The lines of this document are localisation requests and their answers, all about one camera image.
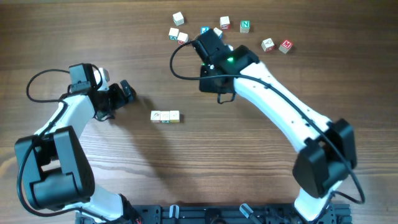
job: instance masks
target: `small block stack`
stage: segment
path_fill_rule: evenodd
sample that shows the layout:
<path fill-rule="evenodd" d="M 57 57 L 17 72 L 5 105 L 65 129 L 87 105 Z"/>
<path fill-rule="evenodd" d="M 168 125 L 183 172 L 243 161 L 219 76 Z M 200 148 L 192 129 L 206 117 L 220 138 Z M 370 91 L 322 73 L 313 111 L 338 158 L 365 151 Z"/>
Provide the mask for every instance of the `small block stack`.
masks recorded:
<path fill-rule="evenodd" d="M 151 111 L 150 112 L 150 120 L 153 123 L 160 123 L 160 111 Z"/>
<path fill-rule="evenodd" d="M 170 122 L 170 112 L 169 111 L 161 111 L 160 112 L 160 122 L 162 122 L 162 123 Z"/>
<path fill-rule="evenodd" d="M 151 111 L 150 120 L 153 123 L 179 123 L 179 111 Z"/>
<path fill-rule="evenodd" d="M 178 29 L 176 29 L 176 28 L 170 28 L 170 32 L 169 32 L 170 40 L 177 40 L 179 32 L 180 31 Z"/>
<path fill-rule="evenodd" d="M 182 44 L 188 42 L 188 34 L 184 34 L 183 32 L 181 32 L 178 35 L 177 40 L 178 40 L 179 45 L 182 45 Z"/>
<path fill-rule="evenodd" d="M 265 52 L 269 52 L 275 48 L 275 44 L 271 38 L 268 38 L 262 41 L 261 47 Z"/>
<path fill-rule="evenodd" d="M 231 27 L 231 23 L 229 22 L 229 16 L 224 16 L 220 18 L 220 27 L 221 29 L 229 29 Z"/>
<path fill-rule="evenodd" d="M 173 14 L 173 21 L 176 26 L 179 26 L 184 23 L 184 17 L 182 16 L 181 12 Z"/>
<path fill-rule="evenodd" d="M 282 44 L 279 47 L 279 50 L 283 53 L 287 53 L 293 46 L 293 42 L 289 41 L 289 40 L 284 40 L 282 42 Z"/>
<path fill-rule="evenodd" d="M 210 30 L 210 27 L 201 27 L 200 28 L 200 34 L 203 34 L 203 33 L 205 33 L 208 30 Z"/>
<path fill-rule="evenodd" d="M 248 33 L 250 30 L 250 21 L 241 21 L 241 33 Z"/>
<path fill-rule="evenodd" d="M 213 31 L 217 34 L 218 38 L 222 38 L 223 37 L 223 31 L 219 30 L 219 28 L 214 28 Z"/>
<path fill-rule="evenodd" d="M 171 123 L 179 123 L 180 122 L 180 112 L 179 111 L 170 111 L 170 122 Z"/>

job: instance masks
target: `wood grain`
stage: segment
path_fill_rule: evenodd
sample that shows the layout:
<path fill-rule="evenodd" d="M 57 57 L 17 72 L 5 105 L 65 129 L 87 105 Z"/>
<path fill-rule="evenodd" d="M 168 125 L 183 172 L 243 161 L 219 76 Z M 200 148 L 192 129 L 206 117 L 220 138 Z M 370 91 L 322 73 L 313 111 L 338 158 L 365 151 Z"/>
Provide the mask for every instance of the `wood grain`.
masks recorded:
<path fill-rule="evenodd" d="M 296 155 L 283 134 L 246 100 L 217 105 L 197 82 L 170 73 L 177 43 L 167 34 L 178 11 L 186 21 L 178 28 L 190 37 L 228 15 L 226 43 L 248 46 L 313 109 L 348 120 L 368 200 L 352 206 L 354 222 L 398 222 L 397 2 L 247 0 L 0 5 L 1 223 L 73 223 L 73 214 L 39 218 L 23 210 L 14 143 L 57 107 L 26 98 L 30 77 L 81 62 L 107 68 L 111 83 L 126 79 L 140 98 L 114 121 L 92 120 L 84 130 L 80 141 L 97 183 L 133 204 L 294 201 Z M 251 21 L 248 34 L 239 33 L 243 19 Z M 269 37 L 276 44 L 289 39 L 294 49 L 265 54 L 261 41 Z M 186 76 L 198 76 L 199 66 L 189 47 L 175 61 L 176 72 Z M 57 98 L 69 83 L 67 75 L 49 73 L 31 92 Z M 180 110 L 184 122 L 152 124 L 153 109 Z M 341 189 L 358 196 L 351 180 Z"/>

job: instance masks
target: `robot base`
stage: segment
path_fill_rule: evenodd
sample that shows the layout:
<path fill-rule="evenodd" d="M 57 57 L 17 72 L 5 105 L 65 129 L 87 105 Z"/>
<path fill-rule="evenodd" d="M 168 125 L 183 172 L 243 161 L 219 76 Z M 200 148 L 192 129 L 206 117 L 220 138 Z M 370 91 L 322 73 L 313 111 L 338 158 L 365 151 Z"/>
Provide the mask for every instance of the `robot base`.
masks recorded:
<path fill-rule="evenodd" d="M 239 206 L 161 207 L 159 205 L 133 206 L 142 217 L 142 224 L 253 224 L 240 211 Z M 254 215 L 263 224 L 305 224 L 294 212 L 292 204 L 253 206 Z M 79 213 L 75 224 L 94 224 L 94 220 Z M 330 204 L 318 224 L 352 224 L 348 204 Z"/>

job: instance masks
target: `block with letter n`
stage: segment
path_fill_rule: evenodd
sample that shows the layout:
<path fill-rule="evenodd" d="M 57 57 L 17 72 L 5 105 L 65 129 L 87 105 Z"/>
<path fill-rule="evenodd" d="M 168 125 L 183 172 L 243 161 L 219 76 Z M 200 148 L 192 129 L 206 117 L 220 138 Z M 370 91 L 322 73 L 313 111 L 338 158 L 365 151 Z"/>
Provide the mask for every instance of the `block with letter n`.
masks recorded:
<path fill-rule="evenodd" d="M 248 33 L 250 30 L 250 21 L 241 21 L 241 32 Z"/>

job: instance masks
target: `white cube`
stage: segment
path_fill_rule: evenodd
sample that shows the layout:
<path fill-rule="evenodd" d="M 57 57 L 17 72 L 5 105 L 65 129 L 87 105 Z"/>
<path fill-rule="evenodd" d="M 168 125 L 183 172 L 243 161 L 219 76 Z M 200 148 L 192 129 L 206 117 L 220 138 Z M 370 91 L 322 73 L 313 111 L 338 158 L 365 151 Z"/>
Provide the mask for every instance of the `white cube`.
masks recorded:
<path fill-rule="evenodd" d="M 182 45 L 183 43 L 188 42 L 188 34 L 184 34 L 183 32 L 181 32 L 178 35 L 177 40 L 178 40 L 179 45 Z"/>
<path fill-rule="evenodd" d="M 150 121 L 152 121 L 153 123 L 160 123 L 160 111 L 151 111 Z"/>
<path fill-rule="evenodd" d="M 179 111 L 170 111 L 170 122 L 171 123 L 179 123 L 180 122 L 180 112 Z"/>
<path fill-rule="evenodd" d="M 265 52 L 268 52 L 275 48 L 275 44 L 271 38 L 268 38 L 268 39 L 262 41 L 261 47 Z"/>
<path fill-rule="evenodd" d="M 184 23 L 184 17 L 181 12 L 173 14 L 173 20 L 176 26 L 179 26 Z"/>
<path fill-rule="evenodd" d="M 170 122 L 170 112 L 169 111 L 161 111 L 160 112 L 160 122 L 162 122 L 162 123 Z"/>
<path fill-rule="evenodd" d="M 231 24 L 229 23 L 229 16 L 220 18 L 220 27 L 221 29 L 229 29 L 231 27 Z"/>
<path fill-rule="evenodd" d="M 223 37 L 223 31 L 219 30 L 219 28 L 214 28 L 213 31 L 217 34 L 218 38 L 222 38 Z"/>
<path fill-rule="evenodd" d="M 178 34 L 180 33 L 180 31 L 176 28 L 170 28 L 170 32 L 169 32 L 169 39 L 170 40 L 177 40 Z"/>

